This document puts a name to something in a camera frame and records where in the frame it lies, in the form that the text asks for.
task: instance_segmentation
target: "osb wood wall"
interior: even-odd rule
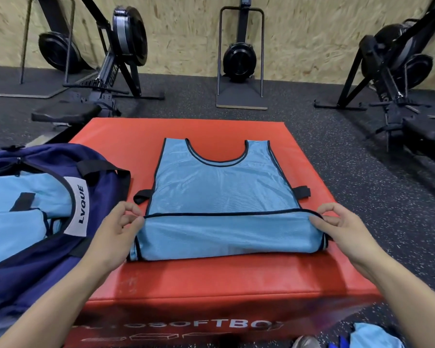
[[[94,0],[107,19],[117,5],[136,7],[145,22],[148,61],[140,72],[215,76],[219,10],[239,0]],[[69,4],[65,11],[69,14]],[[265,12],[265,79],[343,83],[359,40],[382,26],[421,17],[429,0],[253,0]],[[18,66],[26,0],[0,0],[0,65]],[[48,25],[36,2],[29,29],[27,65],[48,67],[37,47]],[[222,51],[235,41],[237,12],[225,11]],[[75,41],[86,61],[103,52],[93,18],[76,0]],[[261,16],[249,19],[248,42],[261,51]],[[434,56],[435,39],[426,53]],[[435,89],[435,64],[421,85]]]

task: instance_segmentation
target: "red foam mat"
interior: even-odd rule
[[[210,160],[240,156],[244,140],[270,140],[290,184],[311,188],[304,208],[334,201],[282,122],[97,118],[71,142],[130,170],[132,200],[152,187],[164,138],[188,138]],[[333,242],[316,254],[126,263],[90,298],[66,344],[180,344],[227,333],[246,340],[289,338],[316,334],[378,300],[377,289]]]

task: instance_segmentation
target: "rubber gym floor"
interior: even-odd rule
[[[0,67],[0,87],[17,80],[16,69]],[[378,243],[435,290],[435,163],[406,151],[387,154],[383,135],[364,140],[383,124],[380,108],[319,110],[314,99],[337,98],[340,85],[265,81],[267,111],[218,109],[215,78],[140,75],[140,81],[144,91],[164,89],[166,100],[118,100],[124,117],[285,122],[336,200],[361,216]],[[45,101],[0,97],[0,147],[25,144],[48,130],[47,124],[31,122],[30,112],[64,96]],[[412,97],[435,104],[432,91],[415,91]],[[365,89],[360,100],[375,102],[377,96]],[[388,306],[376,304],[321,333],[319,340],[337,342],[353,322],[396,325]],[[288,348],[290,342],[245,346]]]

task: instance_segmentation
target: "navy blue bag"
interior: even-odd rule
[[[126,200],[130,185],[129,171],[117,168],[96,151],[79,144],[11,147],[0,151],[0,178],[35,174],[51,175],[64,186],[70,195],[70,213],[62,219],[57,232],[0,261],[3,315],[23,313],[79,262],[105,216],[119,201]],[[10,193],[6,190],[0,193],[0,205]],[[19,194],[14,209],[9,211],[10,218],[13,211],[23,210],[20,208],[25,204],[27,210],[38,209],[29,207],[34,200],[32,194]]]

